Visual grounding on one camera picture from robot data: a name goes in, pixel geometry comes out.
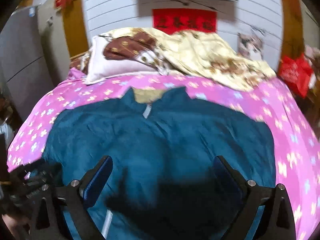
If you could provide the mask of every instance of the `gray appliance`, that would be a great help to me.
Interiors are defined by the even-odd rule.
[[[0,86],[23,121],[54,88],[38,31],[36,7],[15,11],[0,33]]]

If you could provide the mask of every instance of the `blue jacket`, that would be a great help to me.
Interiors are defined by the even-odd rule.
[[[89,209],[100,230],[107,209],[113,213],[108,240],[221,238],[240,207],[215,177],[212,161],[217,155],[246,179],[275,186],[273,137],[265,123],[190,99],[184,87],[165,92],[147,118],[146,107],[129,89],[121,99],[65,110],[43,153],[48,162],[62,164],[64,184],[80,179],[103,155],[112,157],[113,172]]]

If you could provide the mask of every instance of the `red bag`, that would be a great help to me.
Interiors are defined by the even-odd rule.
[[[293,93],[304,98],[309,90],[312,73],[311,66],[302,54],[296,60],[284,56],[278,75]]]

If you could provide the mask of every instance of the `white pillowcase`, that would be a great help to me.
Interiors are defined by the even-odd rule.
[[[106,60],[103,51],[107,44],[108,41],[104,37],[94,36],[92,38],[92,47],[90,48],[91,57],[88,65],[88,75],[84,82],[85,84],[95,84],[104,80],[104,78],[124,73],[155,71],[154,68],[133,60]]]

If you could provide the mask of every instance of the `pink bed sheet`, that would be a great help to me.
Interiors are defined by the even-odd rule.
[[[129,87],[186,86],[192,98],[212,101],[266,122],[274,137],[276,182],[283,183],[288,190],[297,239],[309,238],[320,221],[320,147],[287,86],[279,79],[263,82],[248,93],[201,77],[131,75],[87,86],[82,75],[71,69],[69,78],[36,104],[9,147],[10,170],[41,157],[54,120],[64,109],[119,98]]]

